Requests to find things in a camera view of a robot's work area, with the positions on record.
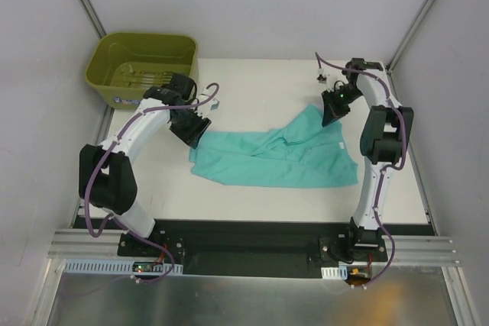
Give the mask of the teal t shirt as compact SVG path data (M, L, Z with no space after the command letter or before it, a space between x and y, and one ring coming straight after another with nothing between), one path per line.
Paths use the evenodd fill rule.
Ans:
M322 126L308 105L287 126L267 132L204 133L189 152L192 174L225 186L329 189L358 184L342 125Z

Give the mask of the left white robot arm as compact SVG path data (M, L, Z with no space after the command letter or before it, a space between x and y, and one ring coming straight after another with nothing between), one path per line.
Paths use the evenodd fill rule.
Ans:
M195 149L211 121L207 114L217 107L219 84L211 83L196 101L163 86L148 89L132 116L113 135L97 145L87 144L79 153L79 197L84 201L86 227L99 237L110 220L137 235L134 245L152 257L161 248L155 234L156 220L137 200L138 185L132 164L163 126L185 145Z

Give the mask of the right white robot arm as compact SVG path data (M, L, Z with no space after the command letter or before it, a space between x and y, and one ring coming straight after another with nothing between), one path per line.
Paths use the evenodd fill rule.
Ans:
M379 62L353 58L340 67L320 56L317 60L340 70L347 79L344 85L322 93L324 127L345 117L351 111L350 104L360 97L369 107L359 143L364 157L359 203L346 232L326 245L332 259L352 263L384 246L382 236L387 232L382 214L387 187L392 173L406 164L414 112L393 97L381 78L384 68Z

